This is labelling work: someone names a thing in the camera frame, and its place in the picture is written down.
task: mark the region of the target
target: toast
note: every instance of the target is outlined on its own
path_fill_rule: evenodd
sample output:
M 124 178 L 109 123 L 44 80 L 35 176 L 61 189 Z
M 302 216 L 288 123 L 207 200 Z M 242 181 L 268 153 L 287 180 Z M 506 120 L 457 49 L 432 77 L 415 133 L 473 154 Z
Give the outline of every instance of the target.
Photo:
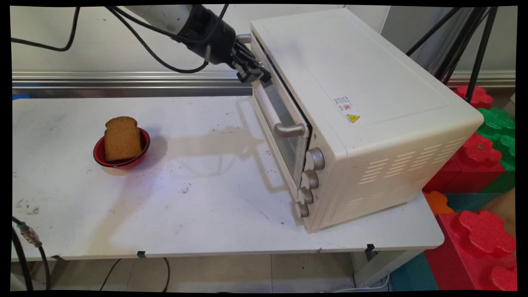
M 106 161 L 131 159 L 141 155 L 137 121 L 131 117 L 116 117 L 106 122 Z

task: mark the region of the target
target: floor tile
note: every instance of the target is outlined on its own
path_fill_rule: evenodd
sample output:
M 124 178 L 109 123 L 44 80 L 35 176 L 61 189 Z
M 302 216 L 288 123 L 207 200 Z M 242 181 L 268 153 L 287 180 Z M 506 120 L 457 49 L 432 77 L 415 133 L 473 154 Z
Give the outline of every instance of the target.
M 270 255 L 169 258 L 169 292 L 271 293 Z
M 167 263 L 163 258 L 135 259 L 126 291 L 161 292 L 167 283 L 167 276 Z
M 103 290 L 124 291 L 136 259 L 122 259 Z M 52 290 L 94 290 L 101 288 L 116 259 L 59 261 L 51 275 Z
M 354 287 L 350 253 L 272 255 L 273 293 L 317 293 Z

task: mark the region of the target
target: oven door handle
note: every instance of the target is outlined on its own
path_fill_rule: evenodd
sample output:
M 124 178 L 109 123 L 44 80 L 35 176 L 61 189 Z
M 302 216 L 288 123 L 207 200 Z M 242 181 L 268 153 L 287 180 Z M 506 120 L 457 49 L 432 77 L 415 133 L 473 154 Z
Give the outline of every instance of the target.
M 257 96 L 261 99 L 260 101 L 262 103 L 262 111 L 268 119 L 270 126 L 273 127 L 275 134 L 283 138 L 304 135 L 306 131 L 306 127 L 304 124 L 295 124 L 291 126 L 285 126 L 282 124 L 279 115 L 277 115 L 277 111 L 273 108 L 273 104 L 271 103 L 268 94 L 266 94 L 266 91 L 262 86 L 262 83 L 260 81 L 257 81 L 255 85 L 255 92 L 257 93 Z

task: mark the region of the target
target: red bowl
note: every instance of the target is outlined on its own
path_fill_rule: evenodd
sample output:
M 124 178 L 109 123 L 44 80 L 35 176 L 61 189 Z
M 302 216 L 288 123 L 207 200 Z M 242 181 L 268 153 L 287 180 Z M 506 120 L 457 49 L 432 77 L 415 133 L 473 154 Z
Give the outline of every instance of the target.
M 120 169 L 132 168 L 141 163 L 141 161 L 143 161 L 143 159 L 147 155 L 148 147 L 150 146 L 150 136 L 145 130 L 141 128 L 139 128 L 139 140 L 141 141 L 141 147 L 143 148 L 143 150 L 141 151 L 141 155 L 133 159 L 108 162 L 106 161 L 105 157 L 105 137 L 103 136 L 96 143 L 96 147 L 93 148 L 93 158 L 96 160 L 97 163 L 99 163 L 99 165 L 104 167 L 114 167 Z

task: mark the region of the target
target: white cable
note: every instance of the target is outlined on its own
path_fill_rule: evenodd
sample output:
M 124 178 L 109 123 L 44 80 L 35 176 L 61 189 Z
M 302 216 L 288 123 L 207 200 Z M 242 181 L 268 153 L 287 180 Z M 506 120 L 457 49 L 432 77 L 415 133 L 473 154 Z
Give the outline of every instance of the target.
M 334 292 L 329 292 L 329 293 L 341 293 L 341 292 L 345 292 L 345 291 L 357 291 L 357 290 L 377 290 L 377 289 L 381 289 L 383 287 L 385 287 L 388 283 L 389 283 L 389 278 L 390 278 L 391 274 L 389 273 L 389 275 L 387 275 L 387 279 L 385 280 L 385 283 L 381 286 L 374 286 L 374 287 L 351 287 L 351 288 L 348 288 L 348 289 L 342 289 L 342 290 L 339 290 L 339 291 L 334 291 Z

